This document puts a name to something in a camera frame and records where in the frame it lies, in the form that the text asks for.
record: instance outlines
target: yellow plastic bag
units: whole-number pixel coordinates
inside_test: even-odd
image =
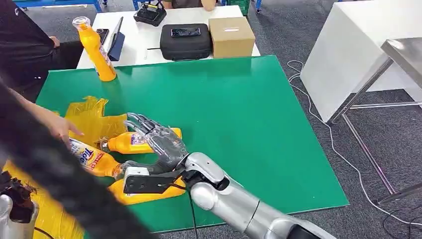
[[[103,98],[98,100],[93,96],[84,99],[85,102],[70,103],[65,118],[74,123],[85,135],[79,136],[69,132],[70,137],[99,148],[98,143],[101,139],[116,137],[127,132],[127,127],[123,124],[127,119],[126,114],[103,117],[104,106],[108,100]]]
[[[12,177],[22,181],[22,184],[28,184],[36,188],[36,193],[31,194],[31,199],[38,203],[39,213],[35,226],[43,229],[56,239],[82,239],[83,229],[77,221],[68,215],[62,206],[50,197],[48,192],[35,183],[32,178],[7,161],[3,168],[8,171]],[[34,231],[33,239],[45,239],[46,236]]]

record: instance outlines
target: gray carpet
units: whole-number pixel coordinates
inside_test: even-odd
[[[286,75],[293,72],[287,67],[289,60],[306,61],[334,0],[263,0],[261,14],[256,14],[251,5],[248,19],[256,34],[257,45],[262,55],[277,55]],[[129,0],[109,0],[109,11],[133,10]],[[76,30],[71,25],[73,18],[84,15],[95,17],[93,6],[66,8],[30,8],[27,14],[48,33],[62,41],[78,39]],[[294,84],[304,89],[299,79]],[[308,101],[300,92],[295,91],[305,112]],[[410,101],[403,91],[367,93],[362,102],[397,102]],[[348,113],[350,120],[361,133],[363,140],[371,149],[373,156],[396,189],[422,181],[420,172],[422,110],[419,107],[394,109],[353,110]],[[358,175],[348,164],[342,161],[331,149],[327,128],[307,113],[308,119],[346,193],[350,206],[328,209],[297,215],[307,219],[339,239],[379,239],[392,238],[386,234],[382,223],[385,214],[374,209],[365,199],[359,184]],[[356,140],[343,120],[333,126],[334,144],[340,153],[349,159],[361,172],[363,182],[372,199],[387,196],[388,191],[382,185],[369,161],[364,157]],[[422,209],[409,210],[422,204],[421,194],[391,202],[384,209],[403,219],[411,220],[422,217]],[[407,238],[408,227],[389,218],[386,228],[396,238]],[[217,226],[200,229],[200,238],[239,239],[247,236],[232,230],[229,226]],[[163,239],[194,238],[193,231],[162,234]],[[412,228],[412,238],[421,238],[422,231]]]

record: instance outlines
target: yellow bottle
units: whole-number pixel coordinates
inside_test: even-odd
[[[111,61],[100,42],[100,36],[91,28],[91,22],[86,16],[78,16],[72,21],[79,32],[79,38],[95,65],[100,80],[112,81],[116,78]]]
[[[179,138],[182,138],[182,131],[179,128],[171,129]],[[122,154],[154,152],[145,139],[136,132],[125,132],[111,138],[108,142],[101,144],[101,149],[105,152],[116,151]]]
[[[91,174],[98,177],[117,178],[122,173],[121,163],[116,162],[108,153],[73,138],[70,139],[70,143],[72,153],[79,158],[80,164]]]

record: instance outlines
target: black case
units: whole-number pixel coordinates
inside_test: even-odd
[[[172,37],[171,29],[199,28],[200,36]],[[160,49],[164,59],[173,61],[207,58],[212,52],[212,40],[208,26],[199,24],[168,24],[161,31]]]

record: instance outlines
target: silver robotic arm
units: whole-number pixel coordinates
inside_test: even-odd
[[[160,156],[161,164],[168,162],[174,170],[183,169],[182,178],[193,201],[236,230],[252,239],[335,239],[315,224],[283,214],[261,202],[205,154],[189,154],[184,143],[168,127],[144,116],[130,113],[128,116],[136,122],[125,124],[145,137]]]
[[[315,224],[283,214],[260,201],[203,153],[190,154],[185,167],[209,180],[191,187],[193,201],[252,239],[335,239]]]

